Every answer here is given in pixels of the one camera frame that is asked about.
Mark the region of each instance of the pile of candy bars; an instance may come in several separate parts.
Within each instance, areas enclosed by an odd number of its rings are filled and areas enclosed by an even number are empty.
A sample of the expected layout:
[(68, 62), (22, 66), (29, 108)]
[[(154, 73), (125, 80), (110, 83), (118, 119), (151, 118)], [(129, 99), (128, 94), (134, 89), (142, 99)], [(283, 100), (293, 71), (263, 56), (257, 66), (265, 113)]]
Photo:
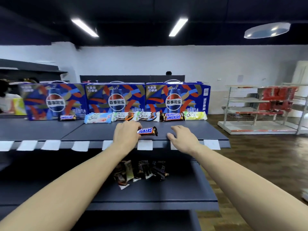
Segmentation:
[(113, 112), (113, 113), (90, 113), (87, 114), (84, 123), (111, 123), (115, 121), (184, 121), (184, 120), (206, 120), (205, 112), (182, 112), (182, 113), (160, 113), (160, 112)]
[(118, 183), (121, 190), (129, 186), (128, 183), (137, 182), (141, 179), (149, 179), (156, 181), (163, 181), (168, 173), (165, 171), (166, 162), (163, 160), (152, 161), (149, 163), (148, 160), (138, 161), (138, 165), (133, 167), (132, 161), (121, 161), (113, 171), (113, 177)]

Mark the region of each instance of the barcode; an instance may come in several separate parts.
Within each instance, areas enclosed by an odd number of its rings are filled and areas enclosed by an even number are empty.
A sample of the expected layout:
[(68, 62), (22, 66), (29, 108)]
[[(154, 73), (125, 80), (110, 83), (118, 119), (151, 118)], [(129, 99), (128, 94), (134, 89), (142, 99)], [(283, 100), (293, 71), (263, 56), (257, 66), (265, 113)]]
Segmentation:
[(209, 89), (208, 88), (204, 89), (203, 95), (204, 96), (208, 96), (209, 95)]

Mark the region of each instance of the ceiling light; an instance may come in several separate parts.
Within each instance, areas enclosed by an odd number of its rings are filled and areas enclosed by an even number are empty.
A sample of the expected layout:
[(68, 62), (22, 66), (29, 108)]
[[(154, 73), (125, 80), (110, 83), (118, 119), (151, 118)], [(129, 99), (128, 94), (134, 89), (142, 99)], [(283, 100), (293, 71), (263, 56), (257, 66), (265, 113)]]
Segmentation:
[(79, 26), (82, 30), (87, 32), (93, 37), (99, 37), (90, 27), (88, 27), (83, 21), (80, 19), (72, 19), (72, 22)]
[(170, 37), (175, 36), (187, 21), (188, 21), (187, 18), (180, 18), (179, 21), (175, 24), (172, 31), (170, 32), (169, 36)]
[(248, 39), (260, 39), (272, 36), (279, 36), (290, 30), (290, 23), (268, 23), (260, 26), (252, 27), (245, 31), (244, 38)]

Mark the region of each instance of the wooden floor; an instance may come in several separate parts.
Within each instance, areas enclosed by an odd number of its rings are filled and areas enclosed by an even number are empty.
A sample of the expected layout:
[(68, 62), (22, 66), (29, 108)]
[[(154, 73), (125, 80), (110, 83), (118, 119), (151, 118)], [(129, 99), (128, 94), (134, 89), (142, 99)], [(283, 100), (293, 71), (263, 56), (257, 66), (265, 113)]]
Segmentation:
[[(217, 126), (218, 121), (223, 121), (223, 115), (208, 115), (208, 122), (229, 138), (232, 148), (217, 152), (301, 200), (301, 188), (308, 188), (308, 136), (229, 135)], [(252, 231), (205, 174), (218, 198), (220, 212), (198, 212), (202, 231)]]

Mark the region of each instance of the blue pepsi carton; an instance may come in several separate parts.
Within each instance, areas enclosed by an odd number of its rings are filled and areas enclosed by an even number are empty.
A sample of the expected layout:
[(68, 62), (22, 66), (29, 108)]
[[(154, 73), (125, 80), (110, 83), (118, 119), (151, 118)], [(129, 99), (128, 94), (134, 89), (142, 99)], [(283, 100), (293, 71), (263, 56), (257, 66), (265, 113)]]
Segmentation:
[(211, 86), (205, 82), (146, 83), (146, 111), (162, 113), (209, 110)]
[(27, 83), (21, 84), (19, 89), (31, 121), (58, 120), (68, 115), (84, 119), (88, 114), (84, 84)]
[(144, 112), (144, 83), (89, 83), (85, 85), (89, 112)]

